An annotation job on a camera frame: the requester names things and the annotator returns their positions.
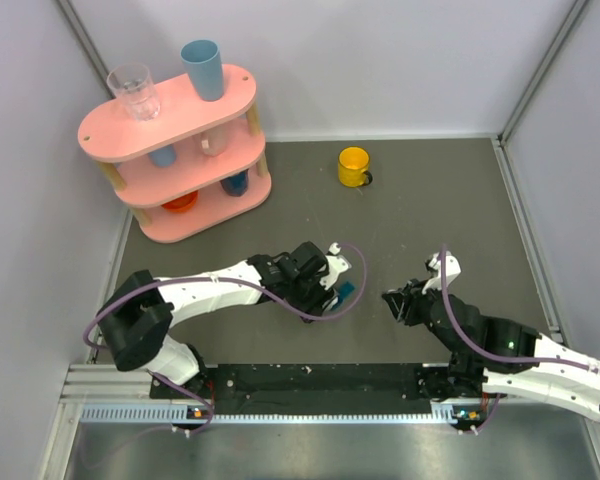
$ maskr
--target clear glass cup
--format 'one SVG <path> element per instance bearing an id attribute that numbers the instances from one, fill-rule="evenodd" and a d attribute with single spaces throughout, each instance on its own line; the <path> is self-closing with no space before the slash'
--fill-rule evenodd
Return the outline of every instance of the clear glass cup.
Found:
<path id="1" fill-rule="evenodd" d="M 160 113 L 160 99 L 146 65 L 128 63 L 116 67 L 109 73 L 107 85 L 134 119 L 151 120 Z"/>

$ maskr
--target yellow mug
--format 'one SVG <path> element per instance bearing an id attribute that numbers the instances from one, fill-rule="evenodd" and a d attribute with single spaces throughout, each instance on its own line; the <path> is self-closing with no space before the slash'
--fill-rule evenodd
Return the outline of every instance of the yellow mug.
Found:
<path id="1" fill-rule="evenodd" d="M 338 157 L 338 178 L 347 187 L 363 187 L 373 182 L 369 154 L 360 147 L 348 147 Z"/>

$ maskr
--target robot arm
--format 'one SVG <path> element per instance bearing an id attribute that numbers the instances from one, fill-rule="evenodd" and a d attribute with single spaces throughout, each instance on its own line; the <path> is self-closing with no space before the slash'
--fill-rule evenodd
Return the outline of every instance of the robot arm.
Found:
<path id="1" fill-rule="evenodd" d="M 424 385 L 425 391 L 429 387 L 441 396 L 480 396 L 482 392 L 516 395 L 566 408 L 600 423 L 600 361 L 512 320 L 484 316 L 478 308 L 450 295 L 454 317 L 478 347 L 499 357 L 538 361 L 505 363 L 485 358 L 460 338 L 449 320 L 440 292 L 438 256 L 431 257 L 426 266 L 431 273 L 429 280 L 411 280 L 404 288 L 382 296 L 398 322 L 424 324 L 452 352 L 446 385 Z M 449 254 L 446 272 L 448 282 L 460 274 L 457 259 Z"/>
<path id="2" fill-rule="evenodd" d="M 304 313 L 320 316 L 332 310 L 343 296 L 335 284 L 351 265 L 339 253 L 335 243 L 324 254 L 313 243 L 305 242 L 291 253 L 275 257 L 254 255 L 232 267 L 197 275 L 204 278 L 203 282 L 159 286 L 140 294 L 106 316 L 99 325 L 118 370 L 145 368 L 196 391 L 203 380 L 194 377 L 204 377 L 204 362 L 192 345 L 173 340 L 168 335 L 169 329 L 203 313 L 269 301 L 259 290 L 220 282 L 218 278 L 255 284 Z M 168 279 L 154 278 L 147 270 L 136 272 L 104 307 L 156 280 Z"/>

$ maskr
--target light blue cup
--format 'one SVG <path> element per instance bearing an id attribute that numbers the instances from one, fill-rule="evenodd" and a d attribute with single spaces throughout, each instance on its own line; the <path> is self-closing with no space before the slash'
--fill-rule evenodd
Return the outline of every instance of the light blue cup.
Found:
<path id="1" fill-rule="evenodd" d="M 222 60 L 215 42 L 195 40 L 187 43 L 180 51 L 180 58 L 193 88 L 202 100 L 214 102 L 224 95 Z"/>
<path id="2" fill-rule="evenodd" d="M 173 148 L 173 145 L 167 145 L 149 152 L 149 158 L 156 167 L 168 167 L 176 161 L 176 149 Z"/>

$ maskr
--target shelf tier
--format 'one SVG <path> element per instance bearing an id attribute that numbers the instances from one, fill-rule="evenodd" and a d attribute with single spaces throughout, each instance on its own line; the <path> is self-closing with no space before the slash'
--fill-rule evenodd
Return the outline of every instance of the shelf tier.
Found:
<path id="1" fill-rule="evenodd" d="M 157 207 L 255 164 L 264 153 L 264 134 L 252 136 L 243 118 L 231 120 L 224 128 L 229 143 L 215 157 L 202 153 L 197 137 L 188 137 L 174 145 L 177 157 L 173 165 L 156 167 L 147 155 L 121 164 L 118 171 L 126 187 L 115 190 L 116 195 L 132 207 Z"/>
<path id="2" fill-rule="evenodd" d="M 201 100 L 186 74 L 158 83 L 160 113 L 145 122 L 117 99 L 96 107 L 80 124 L 80 146 L 100 162 L 126 162 L 242 115 L 255 101 L 255 79 L 236 65 L 223 71 L 225 94 L 215 102 Z"/>
<path id="3" fill-rule="evenodd" d="M 213 225 L 240 215 L 264 202 L 271 192 L 271 176 L 260 177 L 256 167 L 249 169 L 249 188 L 241 197 L 225 193 L 220 183 L 200 190 L 198 201 L 186 213 L 170 213 L 162 207 L 146 210 L 151 223 L 141 225 L 150 239 L 159 243 L 173 243 L 201 232 Z"/>

